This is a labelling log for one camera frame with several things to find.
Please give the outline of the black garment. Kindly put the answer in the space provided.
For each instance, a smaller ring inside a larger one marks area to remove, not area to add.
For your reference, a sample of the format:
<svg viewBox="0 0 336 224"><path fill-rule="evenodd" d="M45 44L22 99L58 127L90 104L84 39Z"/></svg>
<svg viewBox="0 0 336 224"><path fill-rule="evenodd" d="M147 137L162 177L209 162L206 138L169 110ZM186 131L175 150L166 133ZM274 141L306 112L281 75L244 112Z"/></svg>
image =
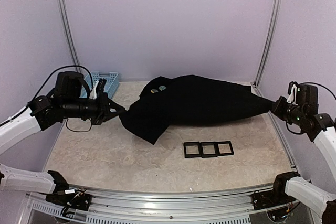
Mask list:
<svg viewBox="0 0 336 224"><path fill-rule="evenodd" d="M157 77L119 118L125 129L155 144L170 125L220 125L267 113L272 104L253 94L251 86L196 75Z"/></svg>

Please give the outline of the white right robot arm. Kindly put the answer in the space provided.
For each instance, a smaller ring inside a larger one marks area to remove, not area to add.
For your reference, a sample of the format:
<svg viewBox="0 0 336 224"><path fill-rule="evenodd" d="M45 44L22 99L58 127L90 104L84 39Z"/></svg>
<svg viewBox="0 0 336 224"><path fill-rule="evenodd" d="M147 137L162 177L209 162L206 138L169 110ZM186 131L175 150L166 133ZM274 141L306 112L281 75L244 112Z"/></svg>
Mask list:
<svg viewBox="0 0 336 224"><path fill-rule="evenodd" d="M321 223L335 223L335 121L320 113L312 103L293 104L280 97L272 113L296 125L307 141L295 144L301 137L288 138L298 164L298 172L280 174L269 192L273 205L293 197L310 208Z"/></svg>

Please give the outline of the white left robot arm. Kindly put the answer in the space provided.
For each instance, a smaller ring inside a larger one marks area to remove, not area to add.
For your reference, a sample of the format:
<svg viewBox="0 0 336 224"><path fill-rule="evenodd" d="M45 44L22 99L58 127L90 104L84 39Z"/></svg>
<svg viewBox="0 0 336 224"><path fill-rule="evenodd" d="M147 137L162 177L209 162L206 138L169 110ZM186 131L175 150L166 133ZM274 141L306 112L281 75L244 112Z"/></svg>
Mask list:
<svg viewBox="0 0 336 224"><path fill-rule="evenodd" d="M40 96L1 125L1 153L69 118L89 120L92 125L101 125L123 112L125 108L113 102L106 94L96 99ZM72 191L68 189L68 183L59 172L33 172L1 165L2 191L52 194L60 204L66 206L74 199Z"/></svg>

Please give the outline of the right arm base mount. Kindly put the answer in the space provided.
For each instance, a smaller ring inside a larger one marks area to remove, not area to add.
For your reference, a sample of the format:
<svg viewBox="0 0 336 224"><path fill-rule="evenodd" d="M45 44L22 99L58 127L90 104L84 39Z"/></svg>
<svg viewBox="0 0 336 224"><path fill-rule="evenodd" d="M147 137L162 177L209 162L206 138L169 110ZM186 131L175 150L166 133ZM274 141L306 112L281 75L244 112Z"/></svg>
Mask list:
<svg viewBox="0 0 336 224"><path fill-rule="evenodd" d="M285 193L286 182L300 177L297 172L286 172L276 176L271 190L254 191L251 196L254 210L261 210L294 202L296 199Z"/></svg>

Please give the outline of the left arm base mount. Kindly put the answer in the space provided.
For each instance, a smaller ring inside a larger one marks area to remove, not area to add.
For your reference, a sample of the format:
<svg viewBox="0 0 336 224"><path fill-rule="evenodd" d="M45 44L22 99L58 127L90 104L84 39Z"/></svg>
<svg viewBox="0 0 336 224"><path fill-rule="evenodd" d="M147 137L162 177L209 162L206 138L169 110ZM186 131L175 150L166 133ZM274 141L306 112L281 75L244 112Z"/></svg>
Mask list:
<svg viewBox="0 0 336 224"><path fill-rule="evenodd" d="M64 177L57 171L49 170L47 172L52 176L55 188L50 194L46 194L45 200L55 205L62 206L60 215L65 218L71 218L74 215L70 209L88 211L92 195L88 194L85 188L70 188Z"/></svg>

